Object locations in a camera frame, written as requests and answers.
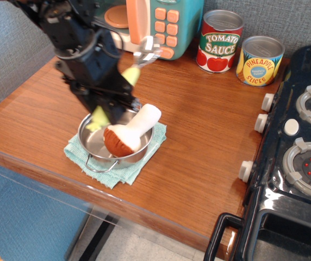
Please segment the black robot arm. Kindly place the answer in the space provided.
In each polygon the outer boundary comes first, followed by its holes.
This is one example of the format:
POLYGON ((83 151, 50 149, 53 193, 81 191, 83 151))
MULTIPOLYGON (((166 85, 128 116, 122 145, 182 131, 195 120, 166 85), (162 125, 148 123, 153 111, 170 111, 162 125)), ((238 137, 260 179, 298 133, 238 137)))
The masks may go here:
POLYGON ((119 72, 121 49, 111 29, 95 18, 97 1, 12 1, 54 46, 55 67, 81 104, 101 107, 116 124, 127 110, 139 111, 133 87, 119 72))

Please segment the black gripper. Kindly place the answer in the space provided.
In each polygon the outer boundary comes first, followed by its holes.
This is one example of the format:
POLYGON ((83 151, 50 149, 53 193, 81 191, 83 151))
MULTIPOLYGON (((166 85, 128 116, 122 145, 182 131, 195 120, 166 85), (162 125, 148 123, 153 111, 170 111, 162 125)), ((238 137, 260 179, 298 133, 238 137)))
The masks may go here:
POLYGON ((127 109, 138 111, 141 104, 118 70, 121 53, 110 31, 91 30, 85 40, 83 46, 55 50, 61 62, 57 69, 90 114, 101 106, 109 122, 116 124, 127 109))

